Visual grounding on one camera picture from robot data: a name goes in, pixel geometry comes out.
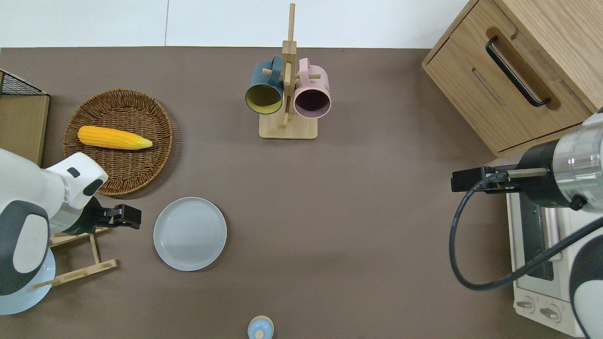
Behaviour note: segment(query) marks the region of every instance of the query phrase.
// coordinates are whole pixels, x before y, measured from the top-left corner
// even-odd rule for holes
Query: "woven tray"
[[[114,150],[84,145],[77,132],[84,125],[109,127],[138,134],[153,142],[141,150]],[[67,124],[63,154],[83,152],[109,175],[98,192],[121,195],[146,186],[165,166],[172,149],[172,125],[161,104],[131,89],[113,89],[83,103]]]

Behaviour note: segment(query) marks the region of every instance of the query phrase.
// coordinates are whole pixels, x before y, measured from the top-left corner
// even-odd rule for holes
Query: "mug rack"
[[[293,95],[295,91],[295,75],[297,63],[297,42],[293,40],[295,21],[295,4],[289,5],[289,34],[283,40],[283,105],[273,114],[260,115],[259,134],[264,139],[297,139],[310,140],[318,136],[318,120],[308,119],[295,114]],[[265,74],[272,71],[264,69]],[[310,78],[320,78],[319,74],[311,74]]]

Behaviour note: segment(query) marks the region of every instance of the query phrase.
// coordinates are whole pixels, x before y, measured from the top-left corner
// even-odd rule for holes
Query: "white plate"
[[[27,285],[23,286],[23,288],[15,293],[11,293],[7,296],[0,296],[0,314],[23,312],[39,303],[40,300],[46,296],[48,290],[50,290],[50,285],[38,287],[35,290],[32,290],[30,287],[41,282],[53,280],[54,272],[54,256],[52,255],[52,251],[48,249],[42,267],[40,267],[38,273],[36,273]]]
[[[181,271],[200,270],[211,264],[226,243],[226,220],[211,202],[182,198],[163,209],[153,230],[157,254]]]

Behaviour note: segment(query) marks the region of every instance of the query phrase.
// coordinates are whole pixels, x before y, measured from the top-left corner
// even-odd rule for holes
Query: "black drawer handle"
[[[494,47],[492,47],[492,43],[494,41],[496,41],[497,38],[498,38],[498,36],[494,36],[492,39],[490,39],[490,41],[488,41],[488,43],[486,44],[486,52],[488,52],[488,55],[492,58],[492,60],[494,60],[494,62],[498,65],[498,67],[501,69],[501,71],[507,76],[507,78],[509,78],[509,80],[511,80],[513,85],[515,85],[515,88],[517,88],[517,90],[523,95],[523,97],[526,98],[526,100],[528,100],[530,105],[532,105],[534,107],[540,107],[540,106],[550,102],[551,101],[550,98],[545,99],[544,101],[539,101],[528,90],[528,88],[522,83],[522,81],[517,77],[517,75],[515,74],[515,72],[513,72],[513,70],[509,67],[509,65],[507,65],[507,63],[505,63],[505,61],[502,60],[500,55],[498,55],[498,53],[494,50]]]

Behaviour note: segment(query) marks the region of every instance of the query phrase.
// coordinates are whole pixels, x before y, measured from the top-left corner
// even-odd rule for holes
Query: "toaster oven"
[[[603,214],[543,208],[524,193],[507,194],[513,270]],[[602,235],[599,229],[513,282],[514,308],[524,317],[573,337],[584,337],[572,311],[569,277],[580,248]]]

